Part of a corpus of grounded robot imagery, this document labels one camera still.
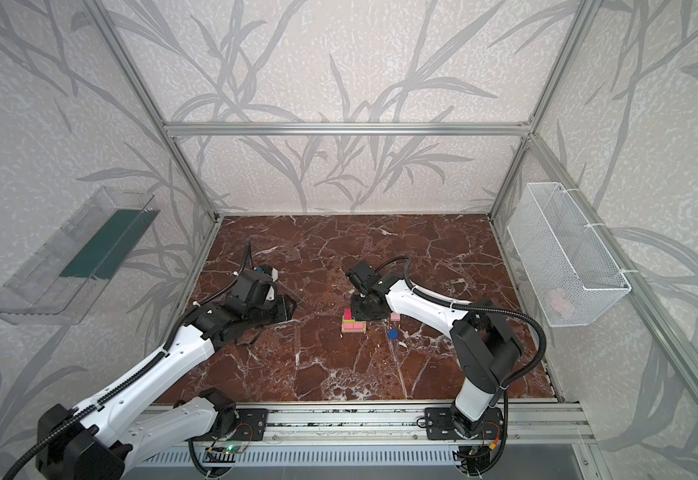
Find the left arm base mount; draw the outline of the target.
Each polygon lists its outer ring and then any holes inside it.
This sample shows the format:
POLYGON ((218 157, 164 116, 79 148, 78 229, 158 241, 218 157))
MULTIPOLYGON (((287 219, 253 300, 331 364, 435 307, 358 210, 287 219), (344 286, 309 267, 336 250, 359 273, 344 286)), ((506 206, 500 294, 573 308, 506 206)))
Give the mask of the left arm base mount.
POLYGON ((269 410, 265 408, 237 409, 231 430, 224 435, 228 441, 259 442, 263 440, 269 410))

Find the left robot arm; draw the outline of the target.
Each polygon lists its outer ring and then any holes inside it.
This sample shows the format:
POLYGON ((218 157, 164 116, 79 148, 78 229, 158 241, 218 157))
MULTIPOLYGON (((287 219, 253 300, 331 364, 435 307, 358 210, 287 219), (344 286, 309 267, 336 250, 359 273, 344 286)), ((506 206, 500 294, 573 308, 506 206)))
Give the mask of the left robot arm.
POLYGON ((290 320, 296 303, 278 293, 277 278, 269 265, 241 270, 223 300, 196 305, 162 346, 118 380, 70 409, 57 404, 47 410, 35 446, 5 478, 17 478, 33 462, 46 479, 119 479, 178 442, 234 433, 236 404, 217 389, 149 421, 139 416, 184 374, 247 331, 290 320))

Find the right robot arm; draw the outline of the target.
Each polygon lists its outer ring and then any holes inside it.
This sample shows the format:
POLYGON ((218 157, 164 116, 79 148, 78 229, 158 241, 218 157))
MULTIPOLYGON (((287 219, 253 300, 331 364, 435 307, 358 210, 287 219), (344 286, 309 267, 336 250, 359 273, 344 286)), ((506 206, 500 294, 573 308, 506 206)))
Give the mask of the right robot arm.
POLYGON ((466 430, 483 421, 488 409, 515 381, 532 372, 546 353, 547 338, 541 324, 531 316, 495 306, 490 301, 469 302, 448 298, 428 290, 410 278, 412 260, 401 274, 382 273, 366 261, 346 272, 355 288, 351 296, 352 318, 380 321, 397 313, 440 332, 452 342, 465 376, 451 411, 460 428, 466 430), (522 367, 524 354, 508 319, 524 322, 537 334, 534 356, 522 367))

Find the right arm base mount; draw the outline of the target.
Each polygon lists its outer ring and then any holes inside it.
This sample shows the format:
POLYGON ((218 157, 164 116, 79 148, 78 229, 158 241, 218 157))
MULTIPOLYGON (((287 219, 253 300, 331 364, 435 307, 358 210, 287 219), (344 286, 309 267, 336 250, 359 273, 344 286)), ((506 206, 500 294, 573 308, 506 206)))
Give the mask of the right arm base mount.
POLYGON ((416 425, 426 431, 428 440, 475 440, 493 442, 502 435, 503 411, 488 408, 479 421, 469 420, 454 407, 430 407, 416 420, 416 425))

